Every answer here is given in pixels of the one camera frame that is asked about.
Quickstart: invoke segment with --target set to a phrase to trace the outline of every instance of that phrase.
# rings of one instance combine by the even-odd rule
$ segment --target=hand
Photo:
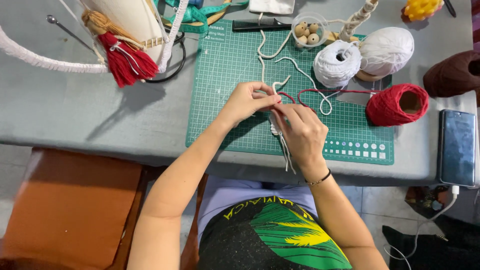
[[[328,127],[310,108],[299,104],[276,104],[272,113],[305,179],[315,182],[324,178],[328,168],[322,151]]]
[[[270,86],[262,82],[239,83],[218,114],[217,119],[236,127],[256,111],[270,110],[270,107],[281,99]]]

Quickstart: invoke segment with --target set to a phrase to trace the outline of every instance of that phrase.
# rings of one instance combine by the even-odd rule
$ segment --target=t-shirt
[[[243,201],[214,216],[199,256],[198,270],[352,269],[316,217],[276,196]]]

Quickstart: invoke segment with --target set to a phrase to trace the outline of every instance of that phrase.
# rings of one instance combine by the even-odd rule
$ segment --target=comb
[[[250,20],[233,20],[232,31],[254,31],[260,29],[290,29],[292,24],[284,24],[277,21],[275,18],[265,19],[250,19]]]

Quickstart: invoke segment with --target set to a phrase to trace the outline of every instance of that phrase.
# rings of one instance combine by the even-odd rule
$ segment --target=green leaf print
[[[250,226],[284,259],[320,270],[352,268],[342,250],[315,221],[278,203],[265,204]]]

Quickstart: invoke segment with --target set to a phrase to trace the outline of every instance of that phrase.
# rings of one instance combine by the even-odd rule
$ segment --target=cutting mat
[[[265,31],[266,42],[262,53],[272,55],[287,37],[285,31]],[[257,48],[262,42],[260,32],[233,33],[230,20],[219,20],[209,26],[208,34],[200,36],[198,42],[195,77],[190,105],[186,146],[190,146],[200,133],[215,119],[237,83],[261,81],[262,65],[258,60]],[[298,50],[293,42],[271,60],[265,62],[265,83],[290,80],[277,91],[289,93],[295,99],[302,89],[312,88],[311,81],[298,72],[289,60],[275,63],[288,56],[315,80],[312,62],[324,46],[311,50]],[[323,87],[315,80],[318,88]],[[376,83],[350,82],[348,89],[385,89],[391,85],[391,76]],[[391,165],[394,163],[394,130],[391,127],[372,126],[365,117],[365,107],[337,101],[330,97],[333,111],[322,115],[318,108],[321,96],[315,92],[303,93],[302,101],[314,108],[329,132],[324,147],[324,157],[342,160]],[[284,103],[290,100],[283,98]],[[324,102],[324,111],[328,104]],[[221,149],[230,151],[283,155],[277,137],[270,132],[268,112],[257,112],[242,121],[225,138]]]

